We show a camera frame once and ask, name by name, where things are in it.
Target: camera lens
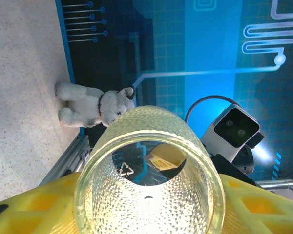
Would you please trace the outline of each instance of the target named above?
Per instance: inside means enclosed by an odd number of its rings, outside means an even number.
[[[233,121],[232,120],[228,120],[227,122],[226,122],[226,126],[227,127],[231,127],[233,125]]]
[[[243,129],[239,129],[239,131],[238,131],[238,135],[240,136],[240,137],[242,137],[242,136],[244,136],[245,135],[245,130],[243,130]]]

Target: black collar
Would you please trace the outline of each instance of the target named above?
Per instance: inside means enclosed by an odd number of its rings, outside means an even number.
[[[98,101],[98,110],[99,110],[99,115],[101,117],[101,100],[102,100],[102,97],[103,97],[104,94],[102,94],[100,97],[99,97],[99,101]]]

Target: stuffed animal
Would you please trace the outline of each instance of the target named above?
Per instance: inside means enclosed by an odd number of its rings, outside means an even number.
[[[67,101],[67,107],[59,111],[59,120],[68,127],[92,128],[100,123],[108,127],[120,115],[135,107],[132,87],[103,93],[96,88],[58,83],[55,92],[59,99]]]

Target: textured glass cylinder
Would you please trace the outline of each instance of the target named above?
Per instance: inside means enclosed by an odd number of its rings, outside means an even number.
[[[153,186],[121,177],[112,153],[143,141],[184,152],[181,171]],[[218,173],[191,128],[165,109],[143,106],[114,121],[95,145],[77,184],[74,212],[83,234],[216,234],[225,200]]]

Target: recycling symbol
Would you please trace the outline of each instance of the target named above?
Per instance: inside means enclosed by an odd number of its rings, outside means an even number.
[[[124,167],[125,168],[127,168],[128,170],[129,170],[129,172],[123,172],[124,171]],[[119,169],[119,175],[120,176],[125,176],[125,175],[131,175],[131,174],[134,174],[134,171],[133,171],[133,169],[131,169],[125,162],[123,162],[122,163],[122,166],[121,166],[121,168]]]

